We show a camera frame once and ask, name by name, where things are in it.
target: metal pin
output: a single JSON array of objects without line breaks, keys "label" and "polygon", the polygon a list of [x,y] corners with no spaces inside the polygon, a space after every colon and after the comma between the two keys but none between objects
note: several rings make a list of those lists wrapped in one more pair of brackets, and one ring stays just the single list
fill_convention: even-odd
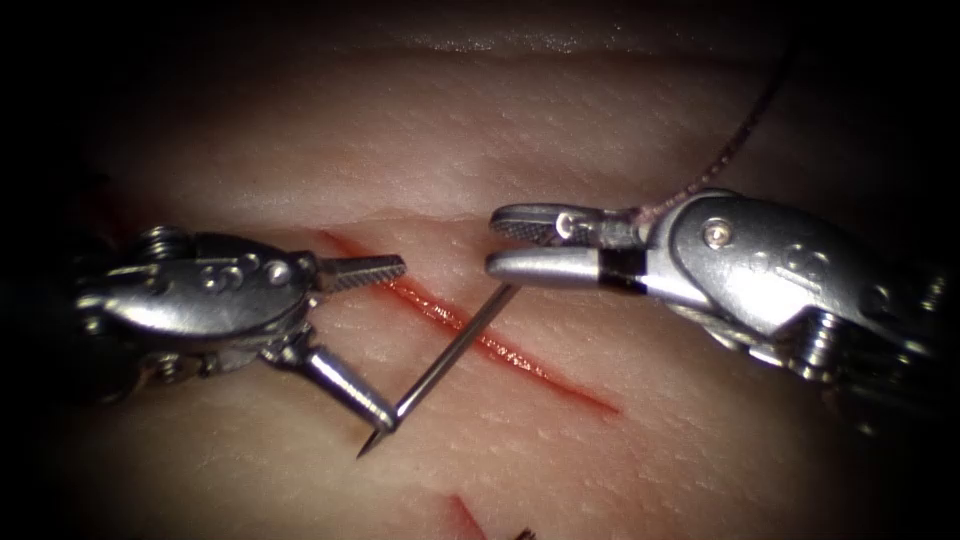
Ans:
[{"label": "metal pin", "polygon": [[[518,291],[520,291],[519,285],[504,283],[497,287],[497,290],[494,291],[487,302],[483,304],[483,307],[477,311],[476,315],[470,319],[470,322],[457,334],[457,337],[440,353],[440,356],[431,364],[427,372],[420,377],[406,395],[403,396],[400,403],[397,404],[397,426],[427,397],[427,394],[429,394],[430,391],[433,390],[433,387],[440,382],[440,379],[450,371],[450,368],[463,356],[463,353],[467,352],[467,348],[470,347],[470,344],[473,343],[480,332],[490,325],[494,317],[500,314]],[[388,433],[385,431],[374,431],[373,435],[364,443],[363,448],[360,449],[357,458],[359,459],[370,450],[373,450],[387,435]]]}]

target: silver metal instrument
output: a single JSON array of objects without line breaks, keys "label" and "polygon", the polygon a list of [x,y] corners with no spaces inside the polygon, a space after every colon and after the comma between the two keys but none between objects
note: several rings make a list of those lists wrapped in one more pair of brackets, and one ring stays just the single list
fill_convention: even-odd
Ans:
[{"label": "silver metal instrument", "polygon": [[307,314],[327,295],[395,279],[396,255],[324,259],[238,236],[145,232],[130,253],[76,279],[75,308],[90,340],[133,351],[153,380],[177,382],[260,358],[297,371],[378,431],[397,413],[333,352],[310,344]]},{"label": "silver metal instrument", "polygon": [[[540,247],[494,253],[486,271],[514,285],[659,298],[724,346],[828,385],[865,432],[950,414],[946,271],[903,271],[822,220],[724,190],[654,223],[639,215],[502,207],[491,228]],[[546,246],[549,234],[563,241]]]}]

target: red incision line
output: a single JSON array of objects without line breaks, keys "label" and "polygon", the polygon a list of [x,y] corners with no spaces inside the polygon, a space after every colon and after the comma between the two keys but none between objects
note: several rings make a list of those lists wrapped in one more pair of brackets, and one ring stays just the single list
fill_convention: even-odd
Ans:
[{"label": "red incision line", "polygon": [[[336,246],[344,255],[363,257],[372,252],[342,236],[336,236],[326,231],[311,231],[317,239],[329,242]],[[396,295],[411,309],[426,316],[437,325],[455,335],[470,320],[470,316],[463,310],[443,303],[437,297],[429,294],[419,283],[403,277],[397,281],[381,285],[384,289]],[[534,357],[520,351],[515,345],[508,343],[494,332],[484,332],[473,345],[480,351],[487,353],[486,357],[499,360],[499,364],[513,366],[522,373],[530,375],[533,380],[545,384],[561,396],[575,400],[604,414],[620,414],[620,409],[600,398],[590,395],[589,392],[577,387],[563,377],[547,373],[540,362]]]},{"label": "red incision line", "polygon": [[464,533],[462,536],[463,538],[478,538],[479,540],[487,540],[487,535],[483,534],[483,529],[480,528],[480,524],[477,523],[477,520],[473,517],[473,514],[470,513],[470,509],[467,508],[467,505],[463,502],[463,499],[461,499],[459,495],[450,496],[450,508],[453,511],[456,525],[460,527]]}]

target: metal pivot screw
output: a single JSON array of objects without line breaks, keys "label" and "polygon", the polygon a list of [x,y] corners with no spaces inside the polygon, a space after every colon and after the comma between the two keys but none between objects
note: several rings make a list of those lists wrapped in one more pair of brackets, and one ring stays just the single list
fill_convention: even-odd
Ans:
[{"label": "metal pivot screw", "polygon": [[290,265],[283,261],[267,263],[267,280],[275,287],[282,287],[290,282]]},{"label": "metal pivot screw", "polygon": [[712,249],[720,249],[730,243],[733,228],[722,219],[712,219],[703,226],[703,241]]}]

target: blood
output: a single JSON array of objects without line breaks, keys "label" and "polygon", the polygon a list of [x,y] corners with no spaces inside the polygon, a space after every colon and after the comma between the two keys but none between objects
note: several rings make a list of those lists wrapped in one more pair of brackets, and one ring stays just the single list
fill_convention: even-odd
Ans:
[{"label": "blood", "polygon": [[[335,235],[328,231],[311,231],[311,234],[321,242],[332,244],[337,250],[349,257],[364,257],[373,253],[372,250],[345,236]],[[382,284],[380,287],[402,300],[403,305],[436,323],[451,337],[456,335],[470,320],[470,315],[466,311],[443,302],[408,276]],[[495,332],[489,330],[483,332],[474,342],[473,347],[485,352],[484,358],[495,361],[497,365],[514,368],[518,373],[529,376],[531,380],[543,384],[564,399],[575,401],[605,415],[619,415],[621,413],[619,407],[594,396],[590,391],[577,386],[561,375],[549,373],[544,369],[542,362],[521,351],[519,347],[503,339]]]},{"label": "blood", "polygon": [[487,535],[483,533],[480,524],[477,523],[476,518],[470,513],[467,504],[463,502],[463,499],[461,499],[459,495],[450,496],[450,509],[453,514],[454,524],[460,529],[461,533],[457,535],[457,538],[463,538],[465,540],[468,538],[487,540]]}]

